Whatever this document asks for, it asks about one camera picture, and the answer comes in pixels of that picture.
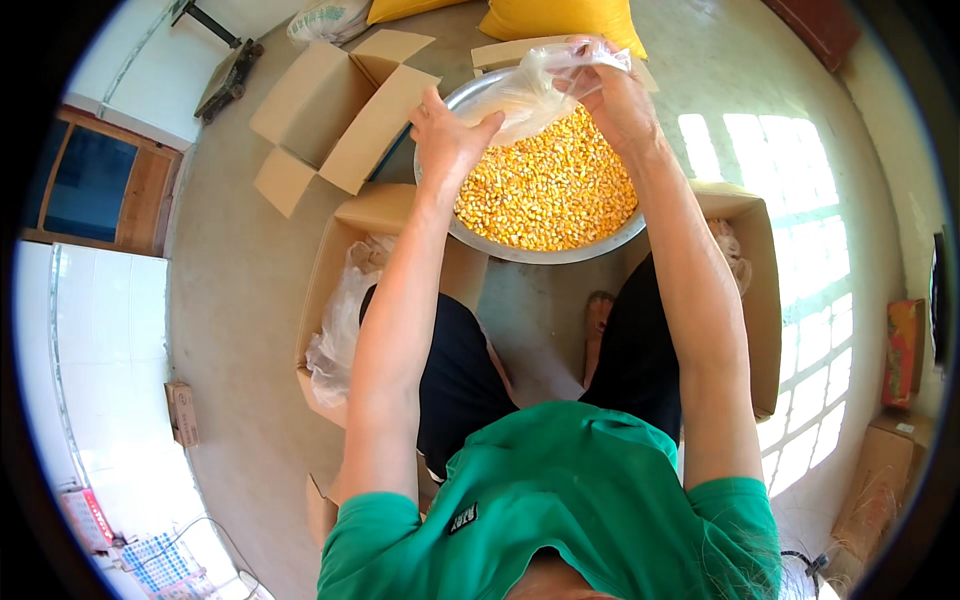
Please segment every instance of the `wooden door frame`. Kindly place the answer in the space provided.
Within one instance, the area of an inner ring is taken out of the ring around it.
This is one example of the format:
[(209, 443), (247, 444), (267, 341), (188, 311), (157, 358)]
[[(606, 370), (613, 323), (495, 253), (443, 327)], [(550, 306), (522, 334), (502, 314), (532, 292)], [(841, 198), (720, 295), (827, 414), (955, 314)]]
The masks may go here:
[[(142, 135), (138, 135), (134, 132), (121, 129), (119, 127), (115, 127), (110, 123), (101, 121), (88, 113), (80, 112), (69, 107), (62, 107), (57, 112), (56, 118), (61, 121), (66, 121), (66, 133), (63, 136), (63, 140), (57, 150), (57, 157), (54, 159), (53, 166), (50, 169), (50, 174), (47, 177), (47, 183), (43, 190), (43, 200), (40, 203), (40, 211), (36, 219), (36, 227), (24, 228), (20, 234), (20, 237), (25, 240), (44, 244), (73, 244), (76, 246), (87, 246), (100, 250), (129, 252), (147, 256), (162, 256), (163, 241), (166, 237), (165, 234), (167, 228), (167, 219), (164, 219), (163, 217), (164, 215), (168, 215), (170, 212), (170, 207), (173, 202), (172, 191), (174, 179), (177, 171), (180, 168), (180, 162), (183, 158), (183, 155), (173, 148), (163, 146), (159, 142), (156, 142), (152, 139), (143, 137)], [(47, 208), (50, 203), (50, 196), (53, 193), (57, 172), (60, 168), (60, 163), (63, 160), (63, 154), (66, 152), (66, 146), (70, 141), (70, 135), (77, 126), (93, 132), (101, 133), (114, 139), (118, 139), (136, 147), (136, 157), (133, 159), (133, 165), (124, 188), (124, 197), (122, 203), (120, 204), (120, 214), (117, 220), (117, 227), (113, 237), (113, 242), (93, 240), (76, 235), (68, 235), (66, 233), (55, 233), (53, 231), (47, 231), (43, 228), (43, 222), (46, 219)], [(167, 167), (167, 172), (164, 177), (163, 190), (161, 192), (162, 196), (159, 200), (158, 209), (156, 211), (156, 224), (154, 227), (155, 231), (154, 235), (152, 236), (153, 243), (150, 248), (135, 247), (130, 244), (118, 242), (118, 240), (123, 240), (125, 237), (127, 237), (127, 231), (132, 228), (133, 225), (135, 225), (135, 223), (132, 223), (131, 218), (132, 205), (139, 199), (136, 197), (136, 189), (135, 186), (132, 185), (132, 180), (133, 174), (137, 172), (138, 160), (141, 161), (141, 164), (144, 160), (143, 156), (145, 155), (142, 156), (141, 153), (162, 156), (169, 160), (169, 166)]]

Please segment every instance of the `aluminum bowl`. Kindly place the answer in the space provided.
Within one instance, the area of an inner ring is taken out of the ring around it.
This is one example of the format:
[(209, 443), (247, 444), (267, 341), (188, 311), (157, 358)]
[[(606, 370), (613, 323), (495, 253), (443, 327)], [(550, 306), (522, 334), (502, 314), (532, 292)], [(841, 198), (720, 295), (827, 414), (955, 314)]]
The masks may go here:
[[(444, 102), (446, 102), (448, 107), (454, 109), (467, 98), (479, 94), (491, 84), (503, 79), (514, 69), (516, 69), (516, 67), (510, 66), (481, 75), (458, 87), (453, 93), (444, 98)], [(417, 180), (417, 184), (420, 183), (420, 179), (423, 177), (423, 170), (420, 168), (420, 162), (417, 160), (417, 150), (414, 150), (414, 177)], [(529, 265), (564, 265), (571, 262), (587, 260), (588, 258), (616, 250), (643, 231), (646, 225), (646, 221), (643, 219), (643, 215), (640, 213), (638, 207), (637, 210), (634, 211), (634, 214), (630, 215), (630, 218), (627, 219), (613, 235), (579, 248), (555, 251), (524, 250), (523, 248), (514, 248), (513, 246), (492, 242), (470, 231), (467, 226), (460, 222), (460, 219), (458, 219), (455, 214), (452, 215), (450, 219), (449, 231), (453, 237), (464, 244), (480, 252), (485, 252), (490, 256)]]

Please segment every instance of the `black shorts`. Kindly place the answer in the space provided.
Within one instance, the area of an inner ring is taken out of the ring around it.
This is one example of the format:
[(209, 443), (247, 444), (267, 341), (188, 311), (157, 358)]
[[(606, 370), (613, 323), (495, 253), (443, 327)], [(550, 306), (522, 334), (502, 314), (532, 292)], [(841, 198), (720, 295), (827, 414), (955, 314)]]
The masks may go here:
[[(361, 305), (361, 323), (375, 288)], [(680, 367), (652, 255), (617, 295), (596, 372), (579, 401), (639, 417), (679, 443)], [(445, 479), (446, 461), (464, 447), (468, 435), (515, 410), (473, 313), (440, 294), (433, 343), (420, 379), (417, 449), (427, 467)]]

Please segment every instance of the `white plastic bag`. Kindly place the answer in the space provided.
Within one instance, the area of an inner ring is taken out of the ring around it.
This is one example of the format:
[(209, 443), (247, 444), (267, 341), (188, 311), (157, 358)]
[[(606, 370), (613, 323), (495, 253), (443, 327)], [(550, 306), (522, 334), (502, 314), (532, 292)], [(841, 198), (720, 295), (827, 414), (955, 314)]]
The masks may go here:
[(373, 0), (308, 0), (287, 25), (287, 37), (295, 45), (311, 41), (344, 44), (364, 33)]
[(395, 241), (394, 236), (371, 234), (366, 242), (355, 242), (347, 250), (340, 283), (326, 302), (323, 330), (313, 334), (306, 351), (313, 396), (321, 406), (334, 407), (347, 400), (360, 333), (360, 304), (380, 280)]
[(590, 41), (533, 48), (514, 72), (453, 111), (473, 126), (488, 114), (503, 110), (506, 118), (492, 144), (507, 146), (572, 114), (578, 100), (600, 87), (596, 74), (585, 68), (596, 64), (629, 72), (630, 50), (614, 54), (605, 45)]
[(740, 291), (740, 298), (747, 293), (750, 279), (754, 274), (754, 266), (749, 260), (740, 255), (740, 242), (733, 235), (733, 228), (726, 219), (708, 219), (707, 226), (713, 239), (717, 241), (720, 252), (727, 259), (727, 264), (736, 280), (736, 287)]

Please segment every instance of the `person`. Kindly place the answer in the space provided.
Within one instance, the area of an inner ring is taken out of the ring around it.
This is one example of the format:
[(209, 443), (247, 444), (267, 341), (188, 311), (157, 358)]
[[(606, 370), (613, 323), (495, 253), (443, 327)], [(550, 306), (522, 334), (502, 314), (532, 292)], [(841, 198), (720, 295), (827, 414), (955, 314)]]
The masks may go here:
[[(504, 116), (468, 128), (430, 88), (410, 220), (361, 316), (321, 598), (778, 595), (736, 284), (638, 77), (583, 77), (652, 250), (588, 302), (586, 392), (518, 410), (479, 323), (439, 294), (454, 201)], [(423, 522), (417, 450), (445, 480)]]

